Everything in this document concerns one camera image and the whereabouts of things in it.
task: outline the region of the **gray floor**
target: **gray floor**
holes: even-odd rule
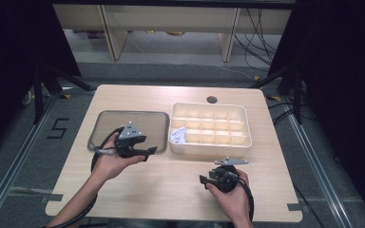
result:
[[[65,33],[82,71],[82,80],[91,86],[125,84],[248,87],[254,83],[255,76],[261,78],[266,76],[265,72],[247,65],[244,51],[237,42],[234,44],[230,62],[224,63],[221,60],[216,34],[185,33],[181,36],[172,36],[165,32],[148,34],[144,31],[133,31],[128,35],[120,60],[114,62],[110,59],[105,40],[87,39],[84,33],[73,33],[69,30]],[[247,44],[243,35],[239,38]],[[275,47],[279,43],[279,36],[266,36],[266,40]],[[256,49],[255,51],[266,57],[264,52]],[[254,57],[248,56],[247,62],[252,67],[267,69],[266,64]],[[265,96],[277,96],[278,84],[279,80],[276,80],[266,85],[262,89]],[[61,85],[74,87],[65,81],[61,81]],[[86,92],[79,88],[66,90],[64,93],[70,94],[70,97],[55,99],[26,162],[0,208],[0,227],[38,227],[50,220],[45,214],[47,197],[61,172],[67,152],[94,95],[94,92]],[[280,101],[270,99],[267,103],[276,105]],[[0,181],[32,128],[33,111],[33,103],[20,109],[1,137]],[[284,111],[282,105],[271,108],[271,118],[276,118]],[[301,113],[307,136],[352,224],[354,227],[365,227],[363,200],[340,163],[333,159],[334,151],[311,108],[305,106]],[[52,131],[58,118],[68,119],[57,125],[66,128],[66,134],[62,139],[50,140],[49,136],[57,136],[59,133]],[[290,120],[285,118],[277,123],[276,130],[294,184],[325,227],[338,227]],[[256,222],[256,227],[319,227],[316,217],[310,212],[304,200],[299,195],[298,199],[303,206],[301,222]],[[106,221],[106,218],[94,219],[92,223],[98,221]]]

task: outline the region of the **metal tray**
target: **metal tray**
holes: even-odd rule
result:
[[[101,112],[88,139],[87,148],[94,151],[94,148],[99,146],[111,131],[129,122],[146,135],[146,141],[135,144],[135,149],[157,146],[156,154],[164,152],[167,148],[169,118],[164,112],[151,111],[107,110]]]

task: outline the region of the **white plastic container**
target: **white plastic container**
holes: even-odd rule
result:
[[[170,134],[185,128],[185,143]],[[178,154],[241,157],[249,151],[251,135],[243,106],[176,103],[170,119],[168,141]]]

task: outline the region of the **cabinet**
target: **cabinet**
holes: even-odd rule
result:
[[[180,30],[217,33],[222,60],[229,62],[234,35],[254,33],[252,23],[256,25],[259,21],[258,9],[107,5],[54,5],[54,8],[63,29],[103,30],[113,60],[120,58],[129,30]],[[262,9],[263,34],[282,34],[290,12]]]

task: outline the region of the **forearm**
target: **forearm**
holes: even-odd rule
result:
[[[232,220],[234,227],[237,228],[254,228],[253,223],[250,221],[250,219],[235,219]]]
[[[67,205],[65,205],[58,215],[48,224],[48,227],[62,224],[79,215],[96,197],[104,183],[103,180],[98,180],[97,178],[90,176]]]

